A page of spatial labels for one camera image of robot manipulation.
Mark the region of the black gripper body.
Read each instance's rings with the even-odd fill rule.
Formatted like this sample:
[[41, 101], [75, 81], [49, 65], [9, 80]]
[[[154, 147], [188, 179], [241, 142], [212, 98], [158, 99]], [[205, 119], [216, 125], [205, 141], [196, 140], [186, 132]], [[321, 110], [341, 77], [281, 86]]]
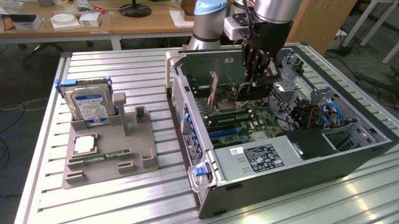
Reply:
[[252, 38], [248, 40], [249, 46], [266, 52], [269, 57], [274, 58], [285, 44], [292, 24], [292, 20], [281, 24], [269, 22], [256, 23], [252, 26], [253, 33]]

